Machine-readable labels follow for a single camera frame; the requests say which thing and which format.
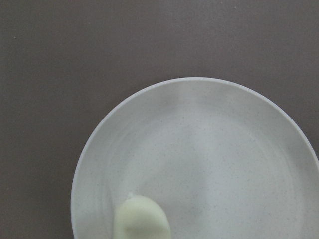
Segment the cream round plate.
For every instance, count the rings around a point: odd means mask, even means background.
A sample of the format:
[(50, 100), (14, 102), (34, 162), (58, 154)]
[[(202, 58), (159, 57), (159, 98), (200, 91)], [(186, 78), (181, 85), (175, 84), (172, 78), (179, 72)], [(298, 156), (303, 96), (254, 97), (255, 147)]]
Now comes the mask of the cream round plate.
[(174, 239), (319, 236), (319, 162), (304, 133), (266, 97), (220, 79), (151, 85), (102, 119), (74, 174), (74, 237), (110, 239), (132, 195), (163, 208)]

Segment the white steamed bun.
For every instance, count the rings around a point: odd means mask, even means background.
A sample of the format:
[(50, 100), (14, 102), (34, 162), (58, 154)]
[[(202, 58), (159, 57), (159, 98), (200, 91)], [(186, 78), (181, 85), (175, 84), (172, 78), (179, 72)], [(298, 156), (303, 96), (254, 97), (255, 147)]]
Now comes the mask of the white steamed bun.
[(164, 210), (152, 199), (134, 195), (115, 209), (114, 239), (170, 239)]

